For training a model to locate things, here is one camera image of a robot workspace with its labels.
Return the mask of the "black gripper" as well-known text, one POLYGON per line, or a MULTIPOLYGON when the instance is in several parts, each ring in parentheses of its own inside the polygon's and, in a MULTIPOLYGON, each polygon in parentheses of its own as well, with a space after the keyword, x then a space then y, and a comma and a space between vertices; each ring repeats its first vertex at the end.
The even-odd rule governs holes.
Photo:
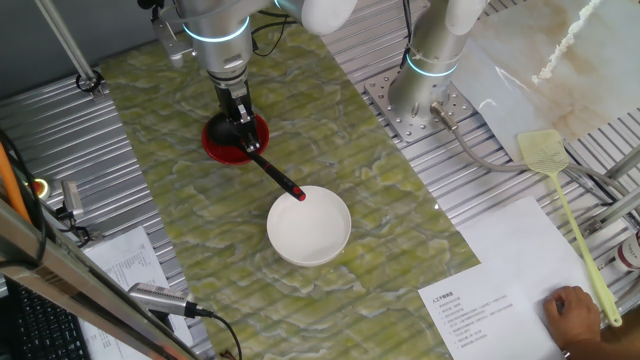
POLYGON ((240 137, 247 152, 255 152, 261 148, 256 124, 246 124, 253 120, 251 96, 247 75, 220 77, 213 75, 217 98, 221 110, 233 122, 240 126, 240 137))

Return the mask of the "person's bare hand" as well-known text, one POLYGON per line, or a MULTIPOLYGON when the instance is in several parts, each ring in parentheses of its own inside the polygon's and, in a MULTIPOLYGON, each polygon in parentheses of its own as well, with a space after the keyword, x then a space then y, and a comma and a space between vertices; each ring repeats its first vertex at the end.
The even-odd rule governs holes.
POLYGON ((543 303, 549 333, 561 350, 584 341, 599 341, 600 311, 579 286, 557 289, 543 303))

